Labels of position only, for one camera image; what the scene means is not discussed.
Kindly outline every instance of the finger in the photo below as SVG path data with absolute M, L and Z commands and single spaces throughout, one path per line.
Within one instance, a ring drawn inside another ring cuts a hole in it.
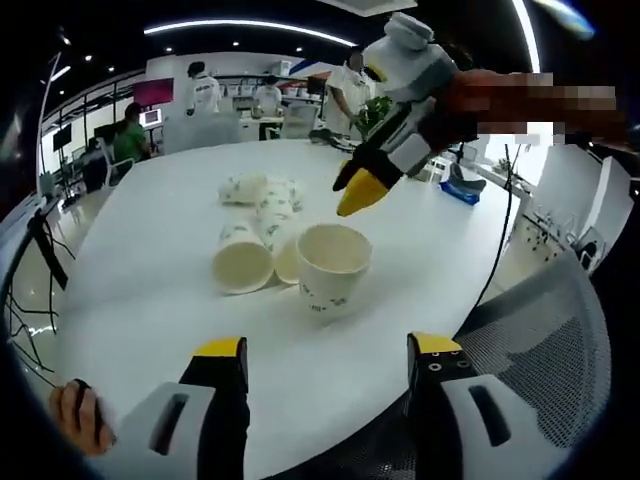
M 69 432 L 76 432 L 78 430 L 75 416 L 78 388 L 80 388 L 78 383 L 72 381 L 65 385 L 64 392 L 62 392 L 62 401 L 60 402 L 62 424 L 64 426 L 64 429 Z
M 49 395 L 49 413 L 51 413 L 51 417 L 53 417 L 54 423 L 61 428 L 62 421 L 62 409 L 61 409 L 61 401 L 62 401 L 62 392 L 64 388 L 56 387 Z
M 100 435 L 98 437 L 98 447 L 101 453 L 106 452 L 111 448 L 115 442 L 115 435 L 108 425 L 104 424 L 100 429 Z
M 80 437 L 85 445 L 95 444 L 96 433 L 96 394 L 90 388 L 84 391 L 82 405 L 78 411 Z

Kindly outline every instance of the black cable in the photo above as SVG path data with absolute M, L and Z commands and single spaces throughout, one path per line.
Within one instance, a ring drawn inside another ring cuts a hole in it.
M 46 226 L 47 232 L 49 233 L 49 238 L 53 240 L 53 232 L 51 231 L 51 226 L 49 222 L 47 222 L 46 218 L 43 218 L 43 225 Z M 51 328 L 53 329 L 53 334 L 57 335 L 58 330 L 56 329 L 55 323 L 53 322 L 53 270 L 49 271 L 49 323 L 51 323 Z
M 15 341 L 14 341 L 14 342 L 12 342 L 12 343 L 13 343 L 13 346 L 14 346 L 14 347 L 18 347 L 18 350 L 20 350 L 22 353 L 24 353 L 24 354 L 27 356 L 27 358 L 28 358 L 29 360 L 31 360 L 33 363 L 35 363 L 36 365 L 38 365 L 38 366 L 39 366 L 40 368 L 42 368 L 45 372 L 49 372 L 49 373 L 56 373 L 56 372 L 55 372 L 55 370 L 51 370 L 50 368 L 45 367 L 45 366 L 42 364 L 42 361 L 40 361 L 40 360 L 39 360 L 39 358 L 38 358 L 38 360 L 34 359 L 31 355 L 29 355 L 29 352 L 27 352 L 24 348 L 22 348 L 20 345 L 18 345 Z
M 18 321 L 20 322 L 20 328 L 18 328 L 18 330 L 14 333 L 11 334 L 11 338 L 15 338 L 18 336 L 18 334 L 20 333 L 20 331 L 25 328 L 27 330 L 27 338 L 29 339 L 29 344 L 31 345 L 31 349 L 33 350 L 33 354 L 36 356 L 36 358 L 38 359 L 37 361 L 33 360 L 33 363 L 37 363 L 39 366 L 41 366 L 42 368 L 45 368 L 45 366 L 42 363 L 42 359 L 40 358 L 40 354 L 38 353 L 38 349 L 36 348 L 36 344 L 33 341 L 33 338 L 31 337 L 31 332 L 29 331 L 29 326 L 24 322 L 24 320 L 22 320 L 22 318 L 20 318 L 20 315 L 18 315 L 17 313 L 13 312 L 13 314 L 16 316 L 16 318 L 18 319 Z
M 35 314 L 38 314 L 38 315 L 49 315 L 49 313 L 52 313 L 56 317 L 60 316 L 60 315 L 58 315 L 58 312 L 54 312 L 54 311 L 49 312 L 49 310 L 27 310 L 27 309 L 24 309 L 24 308 L 22 308 L 20 306 L 20 304 L 18 303 L 16 298 L 11 293 L 9 293 L 9 305 L 11 305 L 11 304 L 15 304 L 15 306 L 18 308 L 18 310 L 20 310 L 20 313 L 35 313 Z
M 60 245 L 62 248 L 64 248 L 67 253 L 69 254 L 69 256 L 71 258 L 73 258 L 74 260 L 76 259 L 76 256 L 73 254 L 73 252 L 69 249 L 69 247 L 67 247 L 64 243 L 59 242 L 58 240 L 56 240 L 55 238 L 53 238 L 53 235 L 49 237 L 49 240 L 51 240 L 53 243 Z
M 40 377 L 40 379 L 41 379 L 42 381 L 44 381 L 44 382 L 48 383 L 49 385 L 51 385 L 51 387 L 52 387 L 52 388 L 56 388 L 56 386 L 55 386 L 53 383 L 51 383 L 51 382 L 50 382 L 49 380 L 47 380 L 45 377 L 43 377 L 42 375 L 40 375 L 40 374 L 38 373 L 38 371 L 37 371 L 35 368 L 33 368 L 31 365 L 29 365 L 29 362 L 27 362 L 24 358 L 22 358 L 20 355 L 18 355 L 18 358 L 20 359 L 20 361 L 21 361 L 22 363 L 24 363 L 24 364 L 29 368 L 29 370 L 31 370 L 31 371 L 32 371 L 33 373 L 35 373 L 38 377 Z
M 493 276 L 496 273 L 496 270 L 498 268 L 498 262 L 500 261 L 500 255 L 502 253 L 502 247 L 504 246 L 504 239 L 507 236 L 507 228 L 509 226 L 509 216 L 511 215 L 511 200 L 512 200 L 512 185 L 511 185 L 511 171 L 512 171 L 512 166 L 511 166 L 511 162 L 509 160 L 509 147 L 505 144 L 504 146 L 504 150 L 505 153 L 507 155 L 507 164 L 509 165 L 507 168 L 507 183 L 506 183 L 506 187 L 507 187 L 507 192 L 509 192 L 509 200 L 507 202 L 507 214 L 504 217 L 504 226 L 502 227 L 502 236 L 500 237 L 500 245 L 498 246 L 498 254 L 496 255 L 496 259 L 493 262 L 493 268 L 491 268 L 491 273 L 489 274 L 489 278 L 487 279 L 487 283 L 485 284 L 484 288 L 482 289 L 482 292 L 480 292 L 480 296 L 478 297 L 478 300 L 476 301 L 476 304 L 473 308 L 477 307 L 478 304 L 482 301 L 482 297 L 484 297 L 484 294 L 486 293 L 487 289 L 489 288 L 489 284 L 491 283 L 491 280 L 493 280 Z

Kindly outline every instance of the green plant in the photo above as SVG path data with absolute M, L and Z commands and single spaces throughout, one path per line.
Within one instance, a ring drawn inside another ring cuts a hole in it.
M 376 97 L 369 100 L 358 112 L 358 128 L 363 135 L 368 135 L 373 127 L 387 116 L 393 102 L 389 97 Z

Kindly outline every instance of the computer screen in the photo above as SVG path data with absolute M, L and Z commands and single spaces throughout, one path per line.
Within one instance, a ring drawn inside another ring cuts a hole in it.
M 87 149 L 85 147 L 80 147 L 75 149 L 73 152 L 71 152 L 71 159 L 72 160 L 78 160 L 86 151 Z
M 162 123 L 162 110 L 160 109 L 143 112 L 140 115 L 140 125 L 143 128 L 159 125 L 160 123 Z
M 93 136 L 95 138 L 103 138 L 107 144 L 111 144 L 116 136 L 118 130 L 117 123 L 110 123 L 108 125 L 102 125 L 93 130 Z
M 53 151 L 56 152 L 69 143 L 71 143 L 71 124 L 53 135 Z
M 173 78 L 139 82 L 133 86 L 133 101 L 150 107 L 173 101 Z

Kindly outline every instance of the desk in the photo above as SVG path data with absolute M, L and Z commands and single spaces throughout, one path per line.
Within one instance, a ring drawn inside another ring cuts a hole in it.
M 136 164 L 69 272 L 57 336 L 61 379 L 93 385 L 117 431 L 160 383 L 180 378 L 195 348 L 246 336 L 248 479 L 294 467 L 370 422 L 407 389 L 407 333 L 453 336 L 474 306 L 496 256 L 507 192 L 488 184 L 472 207 L 436 184 L 404 179 L 374 208 L 341 219 L 331 185 L 346 158 L 308 140 L 278 140 Z M 218 203 L 217 187 L 241 172 L 304 182 L 305 222 L 341 223 L 369 238 L 371 271 L 354 297 L 366 307 L 323 324 L 308 317 L 296 287 L 216 292 L 213 252 L 222 224 L 238 214 Z
M 255 142 L 260 138 L 260 125 L 263 123 L 282 124 L 284 117 L 241 117 L 240 138 L 243 142 Z

